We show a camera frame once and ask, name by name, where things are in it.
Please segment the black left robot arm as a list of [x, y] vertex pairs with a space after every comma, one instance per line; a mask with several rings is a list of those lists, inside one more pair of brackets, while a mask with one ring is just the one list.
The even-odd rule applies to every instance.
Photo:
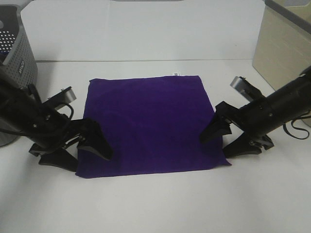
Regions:
[[0, 119], [12, 127], [1, 132], [33, 141], [29, 153], [40, 158], [40, 165], [76, 172], [78, 160], [67, 151], [74, 144], [110, 161], [113, 150], [99, 123], [90, 118], [72, 118], [74, 100], [76, 96], [69, 86], [42, 102], [34, 84], [18, 87], [1, 72]]

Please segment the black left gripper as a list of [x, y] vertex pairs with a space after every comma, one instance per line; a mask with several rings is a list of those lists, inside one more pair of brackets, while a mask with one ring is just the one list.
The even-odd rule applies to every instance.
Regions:
[[70, 120], [64, 114], [54, 114], [39, 126], [31, 137], [34, 144], [29, 149], [32, 155], [41, 155], [42, 166], [54, 166], [76, 172], [78, 160], [65, 149], [68, 141], [77, 139], [77, 148], [89, 151], [105, 160], [111, 160], [113, 150], [105, 139], [100, 125], [89, 118]]

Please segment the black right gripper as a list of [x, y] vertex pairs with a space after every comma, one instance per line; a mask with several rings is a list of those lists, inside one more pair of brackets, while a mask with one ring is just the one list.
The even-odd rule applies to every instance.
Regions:
[[231, 134], [230, 123], [235, 124], [243, 133], [223, 148], [226, 158], [240, 155], [258, 155], [261, 149], [268, 150], [274, 144], [267, 133], [274, 128], [274, 114], [265, 98], [254, 100], [236, 108], [222, 101], [216, 106], [216, 114], [199, 135], [201, 143]]

